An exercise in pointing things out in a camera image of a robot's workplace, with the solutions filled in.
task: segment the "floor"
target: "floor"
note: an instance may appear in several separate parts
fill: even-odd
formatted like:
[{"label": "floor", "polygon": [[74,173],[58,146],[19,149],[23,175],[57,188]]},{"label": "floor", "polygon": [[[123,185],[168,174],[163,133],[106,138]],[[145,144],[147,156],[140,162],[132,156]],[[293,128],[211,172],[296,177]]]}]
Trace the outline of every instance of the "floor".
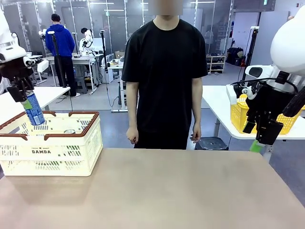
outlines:
[{"label": "floor", "polygon": [[[238,81],[238,74],[241,68],[227,64],[225,65],[225,70],[223,74],[215,75],[211,74],[203,77],[203,85],[227,85]],[[240,79],[243,75],[243,70],[240,73]],[[55,86],[52,76],[49,76],[47,82],[39,84],[41,87]],[[51,110],[111,110],[113,104],[113,109],[119,109],[118,96],[119,93],[119,80],[114,80],[110,84],[102,84],[98,89],[92,94],[82,94],[81,96],[73,99],[57,99],[50,104]],[[202,102],[202,108],[208,108],[205,101]]]},{"label": "floor", "polygon": [[[209,75],[203,78],[204,85],[226,85],[237,81],[239,67],[228,65],[225,73],[219,75]],[[50,86],[52,77],[41,86]],[[117,96],[117,82],[108,85],[111,102]],[[98,110],[100,112],[102,137],[104,147],[131,148],[132,145],[127,140],[125,133],[128,128],[127,113],[111,113],[106,85],[101,85],[93,95],[82,95],[79,98],[72,99],[73,110]],[[71,110],[70,99],[65,99],[61,103],[52,103],[51,110],[64,112]],[[214,133],[214,122],[216,117],[210,109],[202,109],[202,137],[212,136]],[[252,140],[238,140],[231,138],[224,127],[220,127],[219,137],[226,144],[229,144],[230,150],[248,151]],[[276,141],[274,144],[274,153],[270,164],[274,170],[290,187],[296,197],[305,206],[305,141]],[[189,140],[188,149],[194,149],[194,145]]]}]

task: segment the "pole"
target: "pole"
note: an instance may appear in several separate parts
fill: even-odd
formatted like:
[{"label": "pole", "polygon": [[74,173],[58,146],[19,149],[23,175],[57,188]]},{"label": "pole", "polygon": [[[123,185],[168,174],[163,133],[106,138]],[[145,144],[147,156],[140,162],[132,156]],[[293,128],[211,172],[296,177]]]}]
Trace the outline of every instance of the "pole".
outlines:
[{"label": "pole", "polygon": [[106,49],[105,49],[105,43],[104,43],[104,32],[105,30],[101,30],[100,34],[102,37],[102,43],[103,43],[103,55],[104,55],[104,61],[105,61],[105,73],[108,74],[108,66],[107,66],[107,60],[106,60]]},{"label": "pole", "polygon": [[253,33],[252,33],[251,44],[250,44],[249,52],[248,52],[248,55],[247,55],[247,61],[246,61],[245,67],[244,67],[244,74],[243,74],[242,80],[246,79],[246,68],[250,65],[251,60],[252,60],[252,55],[253,55],[253,51],[254,51],[254,46],[255,46],[255,41],[256,41],[257,34],[258,34],[258,29],[254,29]]},{"label": "pole", "polygon": [[76,54],[79,54],[78,53],[78,43],[76,42],[76,33],[73,32],[72,34],[73,34],[73,38],[74,38],[74,42],[75,42]]},{"label": "pole", "polygon": [[61,77],[61,81],[62,81],[62,87],[67,87],[66,77],[64,77],[64,74],[62,71],[61,56],[59,55],[59,52],[58,52],[58,46],[57,46],[55,34],[53,33],[53,34],[51,34],[51,36],[52,36],[52,40],[53,40],[54,48],[55,48],[54,61],[57,61],[57,64],[59,66],[59,73],[60,73],[60,77]]}]

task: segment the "blue can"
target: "blue can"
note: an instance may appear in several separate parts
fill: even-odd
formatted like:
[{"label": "blue can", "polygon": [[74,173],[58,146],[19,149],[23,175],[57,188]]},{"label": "blue can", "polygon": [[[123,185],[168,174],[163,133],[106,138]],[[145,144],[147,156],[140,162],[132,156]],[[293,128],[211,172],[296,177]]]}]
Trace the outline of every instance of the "blue can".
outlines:
[{"label": "blue can", "polygon": [[30,119],[30,123],[32,125],[41,125],[45,122],[43,117],[42,110],[37,101],[36,95],[34,92],[26,91],[27,100],[22,102],[21,104],[24,107],[25,113]]}]

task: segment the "brown basket rim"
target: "brown basket rim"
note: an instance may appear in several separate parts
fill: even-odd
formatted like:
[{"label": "brown basket rim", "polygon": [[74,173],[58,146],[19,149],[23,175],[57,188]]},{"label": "brown basket rim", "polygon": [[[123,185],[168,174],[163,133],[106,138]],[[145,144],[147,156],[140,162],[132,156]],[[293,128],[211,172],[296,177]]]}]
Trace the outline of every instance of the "brown basket rim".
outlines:
[{"label": "brown basket rim", "polygon": [[[43,111],[42,113],[50,114],[50,115],[53,115],[54,117],[56,117],[56,112],[55,111]],[[50,137],[84,137],[88,133],[89,129],[91,128],[91,126],[93,125],[95,120],[98,118],[100,113],[97,112],[97,111],[71,111],[71,112],[68,113],[68,116],[71,117],[72,115],[81,115],[81,114],[94,114],[94,116],[91,119],[91,121],[88,123],[88,125],[85,127],[85,129],[83,129],[83,131],[80,134],[70,134],[70,135],[68,135],[68,134],[46,134],[44,136],[44,140],[46,141]],[[11,118],[9,121],[0,125],[0,130],[3,129],[4,127],[8,126],[9,124],[14,122],[15,120],[21,118],[24,115],[26,115],[26,113],[22,112],[22,113],[16,115],[15,117]],[[26,141],[28,140],[27,136],[28,135],[26,135],[26,134],[0,134],[0,137],[21,137]]]}]

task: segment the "black t-shirt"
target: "black t-shirt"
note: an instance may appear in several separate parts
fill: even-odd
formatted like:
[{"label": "black t-shirt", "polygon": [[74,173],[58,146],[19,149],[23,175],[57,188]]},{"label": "black t-shirt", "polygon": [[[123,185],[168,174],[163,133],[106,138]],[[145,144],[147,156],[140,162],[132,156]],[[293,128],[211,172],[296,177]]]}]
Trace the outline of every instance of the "black t-shirt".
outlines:
[{"label": "black t-shirt", "polygon": [[139,131],[185,132],[192,120],[192,79],[207,75],[200,32],[180,20],[170,31],[153,21],[128,40],[122,79],[139,83]]}]

